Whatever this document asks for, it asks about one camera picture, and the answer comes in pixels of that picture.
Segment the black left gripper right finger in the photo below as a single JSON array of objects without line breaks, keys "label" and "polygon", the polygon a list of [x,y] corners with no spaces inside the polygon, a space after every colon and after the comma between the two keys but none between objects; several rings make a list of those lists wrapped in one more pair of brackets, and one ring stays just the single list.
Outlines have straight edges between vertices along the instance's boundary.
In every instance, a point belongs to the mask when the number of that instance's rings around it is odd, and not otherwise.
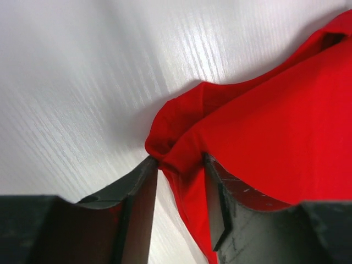
[{"label": "black left gripper right finger", "polygon": [[204,154],[211,248],[219,263],[351,263],[351,203],[288,205]]}]

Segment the red printed t shirt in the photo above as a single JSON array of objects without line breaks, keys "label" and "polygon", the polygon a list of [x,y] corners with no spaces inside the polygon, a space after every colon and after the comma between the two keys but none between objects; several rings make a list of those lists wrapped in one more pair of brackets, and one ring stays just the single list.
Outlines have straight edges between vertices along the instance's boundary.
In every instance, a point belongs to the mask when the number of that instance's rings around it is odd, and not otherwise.
[{"label": "red printed t shirt", "polygon": [[351,11],[280,66],[237,84],[202,82],[168,101],[145,142],[209,263],[202,155],[284,205],[351,199]]}]

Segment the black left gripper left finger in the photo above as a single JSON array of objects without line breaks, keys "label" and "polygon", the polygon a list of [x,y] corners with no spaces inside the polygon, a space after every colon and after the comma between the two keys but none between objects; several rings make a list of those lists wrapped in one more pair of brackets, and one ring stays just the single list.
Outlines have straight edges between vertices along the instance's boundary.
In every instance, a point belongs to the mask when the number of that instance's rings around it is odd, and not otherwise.
[{"label": "black left gripper left finger", "polygon": [[1,196],[1,263],[147,263],[157,167],[148,157],[77,203]]}]

